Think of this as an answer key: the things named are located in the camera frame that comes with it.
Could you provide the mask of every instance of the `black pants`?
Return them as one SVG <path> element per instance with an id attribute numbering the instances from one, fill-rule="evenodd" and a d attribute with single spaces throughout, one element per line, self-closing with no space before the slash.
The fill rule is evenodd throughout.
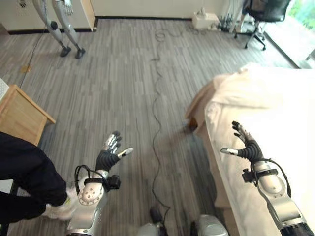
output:
<path id="1" fill-rule="evenodd" d="M 62 205 L 66 182 L 54 164 L 35 145 L 0 132 L 0 180 L 13 179 L 31 197 L 0 192 L 0 224 L 32 219 L 46 210 L 46 203 Z"/>

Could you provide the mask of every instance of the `wooden table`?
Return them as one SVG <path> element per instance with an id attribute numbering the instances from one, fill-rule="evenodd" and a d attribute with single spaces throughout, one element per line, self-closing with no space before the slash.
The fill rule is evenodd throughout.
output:
<path id="1" fill-rule="evenodd" d="M 0 101 L 0 131 L 38 145 L 44 127 L 56 121 L 17 85 L 10 85 Z"/>

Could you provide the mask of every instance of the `black office chair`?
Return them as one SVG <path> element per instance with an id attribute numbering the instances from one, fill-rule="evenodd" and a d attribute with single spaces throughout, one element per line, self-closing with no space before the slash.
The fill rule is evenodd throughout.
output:
<path id="1" fill-rule="evenodd" d="M 287 10 L 287 7 L 289 6 L 289 3 L 291 0 L 260 0 L 265 3 L 265 8 L 262 11 L 256 11 L 252 9 L 252 1 L 250 2 L 250 6 L 248 7 L 248 14 L 255 19 L 255 30 L 253 32 L 246 32 L 246 33 L 235 33 L 234 38 L 237 38 L 238 34 L 248 35 L 250 36 L 249 40 L 247 41 L 245 45 L 245 49 L 248 47 L 249 41 L 251 41 L 252 38 L 257 39 L 263 47 L 263 51 L 266 50 L 266 44 L 263 42 L 265 38 L 263 35 L 259 33 L 259 24 L 260 22 L 281 22 L 285 19 L 285 13 Z"/>

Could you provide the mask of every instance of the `wooden floor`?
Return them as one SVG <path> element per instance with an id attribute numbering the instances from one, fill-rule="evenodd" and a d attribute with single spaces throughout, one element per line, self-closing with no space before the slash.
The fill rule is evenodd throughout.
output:
<path id="1" fill-rule="evenodd" d="M 155 31 L 169 29 L 160 47 L 159 69 L 163 78 L 157 88 L 161 97 L 156 113 L 162 123 L 157 137 L 161 173 L 156 191 L 172 207 L 166 219 L 171 236 L 189 235 L 189 223 L 201 213 L 214 214 L 215 188 L 202 142 L 185 131 L 185 111 L 197 91 L 213 76 L 234 72 L 248 62 L 291 67 L 268 44 L 265 52 L 254 40 L 243 49 L 246 37 L 237 40 L 222 32 L 194 34 L 190 22 L 158 20 L 99 20 L 95 33 L 80 33 L 87 53 L 76 60 L 73 48 L 59 57 L 59 45 L 42 36 L 35 51 L 31 72 L 22 90 L 52 115 L 40 147 L 54 162 L 66 181 L 73 181 L 79 164 L 95 165 L 103 142 L 114 130 L 123 136 L 122 147 L 134 147 L 132 157 L 121 161 L 112 174 L 119 174 L 122 186 L 109 193 L 99 234 L 136 235 L 137 228 L 150 221 L 149 209 L 156 203 L 151 185 L 158 163 L 152 138 L 158 124 L 152 115 L 156 97 L 156 70 L 150 60 L 156 56 Z M 39 34 L 0 35 L 0 77 L 20 85 L 20 68 L 27 65 Z M 42 217 L 11 224 L 9 236 L 61 236 L 66 222 Z"/>

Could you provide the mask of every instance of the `bed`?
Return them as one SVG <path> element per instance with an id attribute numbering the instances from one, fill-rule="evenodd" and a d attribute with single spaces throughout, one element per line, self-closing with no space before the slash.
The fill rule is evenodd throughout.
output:
<path id="1" fill-rule="evenodd" d="M 223 211 L 232 236 L 281 235 L 258 190 L 243 181 L 249 162 L 220 153 L 225 147 L 243 148 L 233 135 L 233 120 L 251 132 L 265 158 L 283 167 L 292 198 L 315 231 L 315 70 L 248 64 L 205 85 L 186 118 L 207 150 L 217 188 L 215 206 Z"/>

